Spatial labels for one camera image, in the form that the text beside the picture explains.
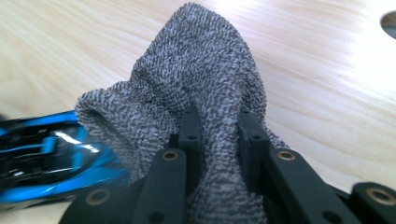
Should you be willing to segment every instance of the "black object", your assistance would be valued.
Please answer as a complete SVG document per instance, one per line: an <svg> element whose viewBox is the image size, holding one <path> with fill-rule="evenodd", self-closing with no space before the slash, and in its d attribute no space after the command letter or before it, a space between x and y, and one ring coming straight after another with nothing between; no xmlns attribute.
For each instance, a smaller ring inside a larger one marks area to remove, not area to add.
<svg viewBox="0 0 396 224"><path fill-rule="evenodd" d="M244 107L238 134L242 175L249 191L263 195L268 223L396 223L395 190L360 183L348 195L328 186L299 153L274 148ZM201 175L201 141L198 112L189 108L179 135L172 135L169 148L156 154L145 178L126 189L87 189L61 223L187 223L186 196ZM90 199L99 204L89 204Z"/></svg>
<svg viewBox="0 0 396 224"><path fill-rule="evenodd" d="M396 25L382 25L382 29L385 33L396 39Z"/></svg>

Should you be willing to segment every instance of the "table surface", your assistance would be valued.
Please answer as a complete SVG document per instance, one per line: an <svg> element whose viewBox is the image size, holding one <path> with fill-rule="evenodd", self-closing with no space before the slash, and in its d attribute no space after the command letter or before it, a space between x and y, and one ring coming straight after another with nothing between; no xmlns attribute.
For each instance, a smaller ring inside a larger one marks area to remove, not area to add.
<svg viewBox="0 0 396 224"><path fill-rule="evenodd" d="M389 0L196 1L245 39L267 92L266 121L329 184L396 189L396 39ZM74 108L85 91L129 78L185 1L0 4L0 113ZM1 223L56 223L68 203L0 213Z"/></svg>

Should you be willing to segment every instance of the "blue metal part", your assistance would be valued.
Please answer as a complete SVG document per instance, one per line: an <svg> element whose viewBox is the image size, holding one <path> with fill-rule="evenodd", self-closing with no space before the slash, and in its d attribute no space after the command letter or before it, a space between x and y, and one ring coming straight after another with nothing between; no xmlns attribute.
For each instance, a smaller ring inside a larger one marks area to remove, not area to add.
<svg viewBox="0 0 396 224"><path fill-rule="evenodd" d="M18 124L12 131L0 129L0 143L6 141L4 146L0 145L0 210L15 203L39 203L41 199L71 194L96 184L127 185L128 170L109 147L78 125L74 111L19 119ZM37 138L45 136L41 140L35 140L37 130ZM24 140L10 145L17 147L7 148L7 139L12 139L10 134ZM24 145L23 141L37 144Z"/></svg>

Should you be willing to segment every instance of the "knitted fabric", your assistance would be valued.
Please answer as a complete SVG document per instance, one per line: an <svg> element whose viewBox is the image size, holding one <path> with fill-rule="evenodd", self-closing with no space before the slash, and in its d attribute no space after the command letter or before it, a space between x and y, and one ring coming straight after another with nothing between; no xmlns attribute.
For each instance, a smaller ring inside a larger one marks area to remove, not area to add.
<svg viewBox="0 0 396 224"><path fill-rule="evenodd" d="M275 147L287 146L265 126L265 92L247 44L215 12L192 3L181 7L134 64L131 78L83 94L76 112L130 169L134 183L192 105L200 116L205 164L188 197L189 220L264 223L262 197L247 192L237 158L240 107L255 114Z"/></svg>

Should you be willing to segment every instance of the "brass insert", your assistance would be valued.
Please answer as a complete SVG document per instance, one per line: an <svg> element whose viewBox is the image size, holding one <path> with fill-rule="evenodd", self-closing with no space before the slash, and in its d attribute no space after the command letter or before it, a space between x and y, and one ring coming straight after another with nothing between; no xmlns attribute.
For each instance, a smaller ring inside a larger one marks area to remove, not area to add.
<svg viewBox="0 0 396 224"><path fill-rule="evenodd" d="M396 198L383 189L369 188L366 193L371 199L384 205L396 205Z"/></svg>
<svg viewBox="0 0 396 224"><path fill-rule="evenodd" d="M280 151L276 155L284 161L294 161L296 159L296 156L288 151Z"/></svg>
<svg viewBox="0 0 396 224"><path fill-rule="evenodd" d="M165 151L163 153L163 160L165 161L175 161L178 159L178 153L175 151Z"/></svg>
<svg viewBox="0 0 396 224"><path fill-rule="evenodd" d="M96 189L92 191L85 202L90 206L100 205L105 203L110 198L110 190L108 189Z"/></svg>

